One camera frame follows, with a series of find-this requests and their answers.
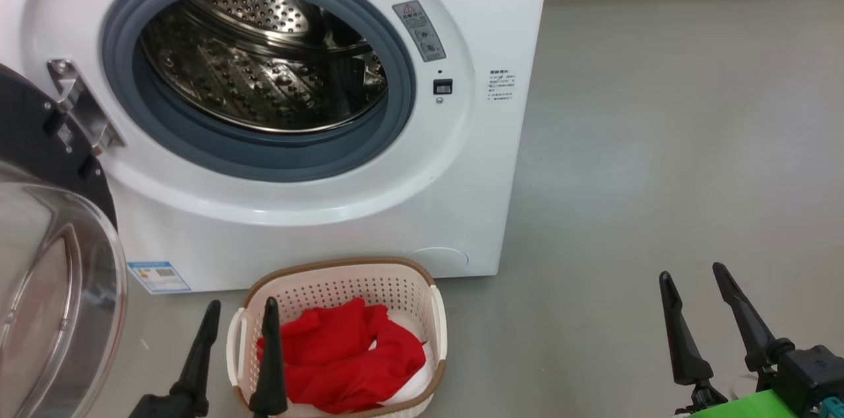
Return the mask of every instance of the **red cloth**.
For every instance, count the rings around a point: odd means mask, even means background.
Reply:
[[[425,364],[422,343],[362,298],[306,310],[281,327],[281,343],[287,397],[332,414],[379,408]]]

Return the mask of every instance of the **gray rubber seal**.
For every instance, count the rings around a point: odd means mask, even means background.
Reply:
[[[117,0],[105,22],[103,69],[129,117],[190,162],[259,181],[310,181],[355,169],[382,153],[413,111],[413,64],[398,33],[367,0],[306,0],[339,16],[382,61],[388,99],[361,118],[325,133],[251,132],[214,120],[182,102],[154,73],[138,37],[156,13],[178,0]]]

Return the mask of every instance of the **beige plastic basket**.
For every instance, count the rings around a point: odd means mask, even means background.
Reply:
[[[383,304],[407,312],[419,320],[422,341],[428,341],[437,358],[434,379],[424,393],[414,400],[343,415],[349,418],[412,418],[425,411],[446,370],[446,311],[434,279],[424,268],[406,258],[371,256],[349,258],[304,265],[266,275],[250,289],[229,325],[226,340],[226,362],[229,381],[235,396],[247,407],[255,392],[259,363],[256,341],[261,337],[261,324],[266,298],[278,300],[280,322],[299,318],[311,307],[337,307],[355,297],[362,297],[367,306]],[[285,418],[313,418],[290,409]]]

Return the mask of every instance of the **green panel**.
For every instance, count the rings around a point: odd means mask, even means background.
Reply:
[[[796,418],[771,390],[705,409],[693,418]]]

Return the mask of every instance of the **washing machine door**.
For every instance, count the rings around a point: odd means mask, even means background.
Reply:
[[[79,126],[0,66],[0,418],[87,412],[123,324],[106,177]]]

